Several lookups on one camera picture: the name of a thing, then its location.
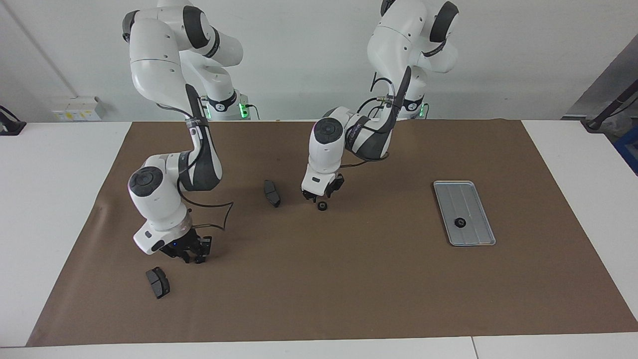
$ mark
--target metal tray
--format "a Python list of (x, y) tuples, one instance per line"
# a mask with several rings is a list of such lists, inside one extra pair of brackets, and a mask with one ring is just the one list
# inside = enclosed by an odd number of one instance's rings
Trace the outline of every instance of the metal tray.
[(452, 245), (469, 247), (496, 244), (474, 183), (435, 181), (434, 191)]

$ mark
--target cable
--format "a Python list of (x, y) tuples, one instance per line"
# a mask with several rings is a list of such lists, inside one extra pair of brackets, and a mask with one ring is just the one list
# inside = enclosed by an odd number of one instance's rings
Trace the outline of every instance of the cable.
[(423, 119), (427, 119), (427, 114), (430, 113), (430, 104), (426, 103), (424, 106), (427, 106), (427, 111), (426, 111), (426, 115), (423, 117)]
[(372, 90), (375, 88), (375, 85), (377, 82), (379, 81), (385, 81), (390, 85), (390, 88), (392, 89), (392, 95), (396, 95), (396, 89), (394, 88), (394, 84), (392, 83), (392, 81), (390, 81), (390, 79), (386, 78), (386, 77), (380, 77), (380, 78), (376, 78), (376, 72), (375, 72), (375, 76), (372, 78), (372, 86), (370, 86), (370, 92), (372, 92)]
[(217, 225), (217, 224), (212, 224), (212, 223), (206, 223), (206, 224), (200, 224), (200, 225), (197, 225), (197, 226), (193, 226), (193, 228), (215, 227), (215, 228), (221, 229), (222, 231), (226, 231), (226, 222), (228, 220), (228, 215), (230, 214), (230, 210), (233, 208), (233, 204), (235, 204), (234, 202), (228, 202), (228, 203), (224, 203), (224, 204), (201, 204), (201, 203), (197, 203), (195, 201), (191, 201), (190, 199), (186, 198), (186, 196), (184, 196), (184, 193), (182, 193), (182, 188), (180, 187), (180, 184), (181, 184), (180, 175), (182, 175), (184, 172), (190, 170), (197, 163), (197, 161), (199, 161), (200, 157), (202, 156), (202, 152), (204, 152), (204, 140), (200, 139), (200, 151), (197, 153), (197, 156), (195, 157), (195, 159), (185, 169), (179, 171), (179, 173), (177, 175), (177, 193), (179, 193), (179, 197), (181, 197), (185, 202), (190, 203), (190, 204), (192, 204), (194, 206), (203, 207), (203, 208), (221, 208), (221, 207), (228, 206), (228, 210), (226, 211), (226, 216), (224, 217), (224, 224), (222, 226)]
[(190, 113), (188, 113), (188, 112), (186, 112), (186, 111), (184, 111), (184, 110), (176, 109), (175, 107), (171, 107), (171, 106), (164, 106), (164, 105), (160, 105), (160, 104), (158, 104), (158, 103), (156, 103), (156, 105), (157, 105), (160, 109), (163, 109), (163, 110), (170, 110), (170, 111), (177, 111), (177, 112), (180, 112), (181, 114), (184, 114), (184, 115), (188, 116), (188, 118), (193, 118), (193, 116), (192, 116)]
[(381, 162), (381, 161), (385, 160), (385, 159), (386, 159), (386, 158), (388, 158), (388, 157), (390, 157), (390, 152), (389, 152), (389, 151), (385, 153), (385, 156), (383, 156), (383, 157), (379, 158), (378, 160), (374, 160), (374, 159), (367, 159), (367, 160), (364, 160), (363, 162), (359, 162), (359, 163), (357, 163), (357, 164), (352, 164), (352, 165), (340, 165), (340, 166), (339, 166), (339, 168), (352, 168), (352, 167), (358, 167), (358, 166), (360, 166), (360, 165), (364, 165), (364, 164), (366, 164), (366, 163), (368, 163), (368, 162)]
[(221, 229), (222, 231), (226, 231), (226, 222), (228, 221), (228, 215), (230, 214), (230, 210), (233, 208), (234, 204), (235, 204), (234, 202), (228, 202), (228, 203), (224, 204), (224, 206), (228, 206), (228, 210), (226, 211), (226, 216), (224, 216), (224, 224), (223, 225), (212, 224), (212, 223), (204, 223), (204, 224), (194, 225), (193, 228), (194, 229), (198, 229), (198, 228), (213, 227), (213, 228)]
[(389, 83), (390, 85), (394, 85), (394, 84), (392, 83), (392, 81), (390, 81), (390, 79), (388, 79), (388, 78), (386, 78), (386, 77), (379, 77), (378, 79), (375, 79), (375, 80), (372, 82), (372, 86), (370, 86), (370, 92), (372, 92), (372, 90), (375, 88), (376, 83), (377, 83), (377, 82), (379, 82), (379, 81), (385, 81), (385, 82)]
[(630, 102), (627, 106), (625, 106), (623, 109), (620, 109), (620, 110), (618, 110), (618, 111), (616, 111), (616, 112), (612, 113), (612, 114), (611, 114), (611, 115), (609, 115), (607, 118), (610, 118), (610, 117), (612, 117), (612, 116), (615, 116), (615, 115), (617, 115), (617, 114), (619, 114), (619, 113), (623, 112), (624, 110), (627, 110), (629, 107), (631, 107), (631, 106), (634, 104), (634, 102), (636, 102), (636, 100), (638, 100), (638, 96), (636, 96), (636, 98), (634, 98), (634, 100), (633, 100), (633, 101), (631, 101), (631, 102)]
[(362, 104), (361, 104), (361, 106), (359, 106), (359, 109), (357, 110), (357, 113), (360, 113), (360, 112), (361, 112), (361, 110), (362, 110), (362, 109), (363, 109), (363, 108), (364, 108), (367, 104), (369, 104), (369, 103), (370, 103), (370, 102), (372, 102), (372, 101), (379, 101), (379, 102), (381, 102), (381, 100), (379, 100), (379, 98), (378, 98), (378, 97), (368, 98), (368, 99), (367, 99), (364, 103), (362, 103)]
[(261, 120), (262, 120), (262, 118), (261, 118), (261, 117), (259, 117), (259, 109), (257, 108), (257, 106), (255, 106), (255, 105), (251, 105), (251, 104), (249, 103), (249, 104), (247, 104), (247, 105), (246, 105), (246, 107), (254, 107), (254, 108), (255, 108), (255, 111), (257, 112), (257, 120), (259, 120), (259, 121), (261, 121)]
[(375, 117), (376, 115), (379, 113), (379, 110), (382, 109), (383, 106), (377, 106), (377, 107), (373, 107), (370, 112), (368, 112), (367, 116), (370, 118), (370, 115), (372, 114), (372, 111), (374, 111), (376, 109), (376, 113), (375, 113)]

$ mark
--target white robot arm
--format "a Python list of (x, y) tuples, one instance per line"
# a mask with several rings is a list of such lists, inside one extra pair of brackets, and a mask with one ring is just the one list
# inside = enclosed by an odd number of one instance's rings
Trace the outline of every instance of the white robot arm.
[[(131, 176), (130, 196), (147, 219), (133, 239), (146, 254), (160, 250), (188, 263), (190, 251), (201, 263), (210, 250), (210, 238), (197, 235), (180, 191), (212, 190), (222, 169), (200, 97), (184, 80), (179, 52), (232, 66), (242, 59), (241, 44), (211, 27), (204, 13), (187, 1), (160, 1), (157, 8), (133, 11), (122, 27), (130, 43), (135, 88), (160, 107), (184, 115), (194, 146), (193, 151), (151, 156)], [(223, 94), (224, 89), (215, 84), (206, 85), (207, 90)]]
[(456, 5), (449, 1), (384, 0), (381, 13), (367, 56), (382, 76), (375, 82), (389, 83), (389, 103), (379, 119), (338, 107), (315, 124), (301, 185), (306, 199), (329, 198), (341, 188), (344, 179), (339, 168), (344, 148), (365, 162), (383, 160), (397, 117), (413, 118), (419, 113), (426, 87), (424, 70), (448, 72), (456, 63), (457, 50), (447, 41), (458, 19)]

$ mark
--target brown paper mat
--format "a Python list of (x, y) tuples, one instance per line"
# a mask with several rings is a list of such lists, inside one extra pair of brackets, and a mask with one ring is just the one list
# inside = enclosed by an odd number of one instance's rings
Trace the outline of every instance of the brown paper mat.
[[(211, 125), (223, 181), (187, 195), (236, 205), (227, 232), (200, 230), (216, 258), (187, 265), (137, 249), (126, 183), (190, 138), (183, 123), (134, 123), (28, 346), (638, 331), (520, 122), (401, 122), (390, 158), (345, 169), (326, 212), (299, 190), (311, 127)], [(435, 180), (474, 181), (496, 246), (448, 244)], [(155, 266), (172, 290), (161, 300), (144, 275)]]

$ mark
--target green status light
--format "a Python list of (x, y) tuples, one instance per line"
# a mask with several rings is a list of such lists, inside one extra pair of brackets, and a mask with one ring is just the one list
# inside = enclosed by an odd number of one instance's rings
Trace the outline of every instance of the green status light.
[(241, 118), (248, 117), (248, 110), (246, 109), (246, 106), (241, 102), (239, 103), (239, 112), (241, 112)]

